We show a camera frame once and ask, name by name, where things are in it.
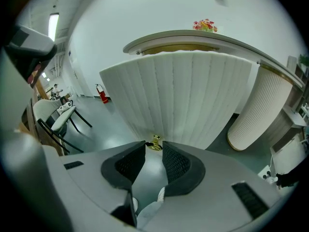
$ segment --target chair seat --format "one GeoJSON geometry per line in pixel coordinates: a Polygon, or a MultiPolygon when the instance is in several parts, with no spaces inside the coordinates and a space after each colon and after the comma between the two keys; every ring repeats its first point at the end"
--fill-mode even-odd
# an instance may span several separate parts
{"type": "Polygon", "coordinates": [[[52,126],[53,131],[58,131],[61,129],[61,127],[68,121],[68,119],[71,117],[72,113],[74,112],[76,106],[72,106],[67,111],[63,112],[60,117],[54,122],[52,126]]]}

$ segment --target red fire extinguisher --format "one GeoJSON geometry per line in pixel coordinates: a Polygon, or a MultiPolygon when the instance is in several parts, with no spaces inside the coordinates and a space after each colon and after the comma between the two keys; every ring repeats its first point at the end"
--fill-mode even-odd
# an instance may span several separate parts
{"type": "Polygon", "coordinates": [[[106,97],[106,95],[105,95],[105,92],[104,92],[104,90],[103,90],[102,85],[101,85],[101,84],[96,84],[96,89],[97,89],[98,94],[100,95],[100,97],[101,97],[103,103],[104,103],[104,104],[107,103],[107,102],[108,102],[108,99],[107,99],[107,97],[106,97]]]}

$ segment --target gold knob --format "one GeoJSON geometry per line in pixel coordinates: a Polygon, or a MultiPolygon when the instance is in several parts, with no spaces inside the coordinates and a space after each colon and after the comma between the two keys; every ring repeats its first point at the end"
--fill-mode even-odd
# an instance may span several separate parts
{"type": "Polygon", "coordinates": [[[152,140],[152,142],[146,142],[146,145],[148,146],[148,148],[155,150],[155,151],[160,151],[162,150],[162,146],[159,145],[159,140],[160,137],[157,135],[154,135],[154,138],[152,140]]]}

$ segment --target cylindrical table base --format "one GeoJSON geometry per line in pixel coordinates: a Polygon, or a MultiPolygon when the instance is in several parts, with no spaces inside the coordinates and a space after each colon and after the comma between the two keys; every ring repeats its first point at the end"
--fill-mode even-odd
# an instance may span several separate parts
{"type": "Polygon", "coordinates": [[[266,131],[284,106],[292,86],[289,79],[261,65],[250,97],[227,133],[233,149],[246,149],[266,131]]]}

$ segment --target ceiling light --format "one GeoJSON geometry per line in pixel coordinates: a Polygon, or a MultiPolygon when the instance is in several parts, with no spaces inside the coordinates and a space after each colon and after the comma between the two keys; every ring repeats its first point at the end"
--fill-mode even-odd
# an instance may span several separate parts
{"type": "Polygon", "coordinates": [[[48,24],[48,37],[55,41],[59,13],[50,14],[48,24]]]}

